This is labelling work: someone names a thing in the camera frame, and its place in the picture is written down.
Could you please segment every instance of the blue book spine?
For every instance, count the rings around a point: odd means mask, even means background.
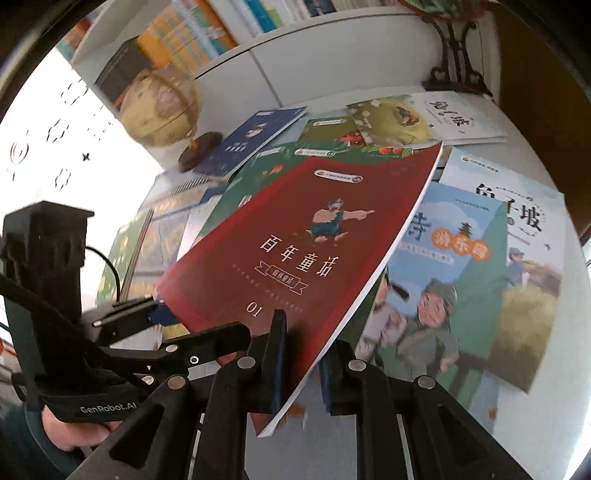
[[[267,10],[263,8],[259,0],[246,0],[246,4],[248,5],[248,8],[252,10],[256,21],[259,22],[263,32],[266,33],[270,32],[271,30],[275,30],[275,24],[273,23],[273,20],[271,20]]]

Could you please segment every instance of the silver bolt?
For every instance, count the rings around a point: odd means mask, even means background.
[[[417,383],[419,387],[426,388],[427,390],[431,390],[435,386],[435,380],[433,380],[428,375],[423,375],[422,377],[419,377]]]
[[[251,356],[243,356],[238,359],[238,368],[248,369],[256,365],[256,360]]]
[[[170,377],[166,384],[172,390],[178,390],[179,388],[183,388],[187,381],[181,377],[180,375],[175,375],[174,377]]]
[[[365,362],[363,360],[351,360],[349,362],[349,370],[353,370],[353,372],[362,372],[365,370]]]

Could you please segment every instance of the cartoon monk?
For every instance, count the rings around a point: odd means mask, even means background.
[[[314,242],[326,242],[328,237],[334,237],[335,242],[341,240],[347,232],[344,232],[340,227],[343,220],[355,218],[363,220],[374,210],[355,210],[354,212],[347,212],[341,210],[343,207],[343,200],[332,200],[328,203],[328,209],[318,210],[312,219],[312,227],[308,233],[314,235]]]

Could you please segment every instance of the red book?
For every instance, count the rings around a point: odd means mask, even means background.
[[[288,400],[374,284],[433,175],[441,145],[380,164],[309,157],[240,207],[162,277],[158,292],[191,332],[241,322],[267,333],[287,314]]]

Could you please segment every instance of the yellow globe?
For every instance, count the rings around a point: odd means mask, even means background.
[[[138,75],[121,105],[119,121],[147,147],[163,147],[195,133],[201,111],[195,81],[173,66]]]

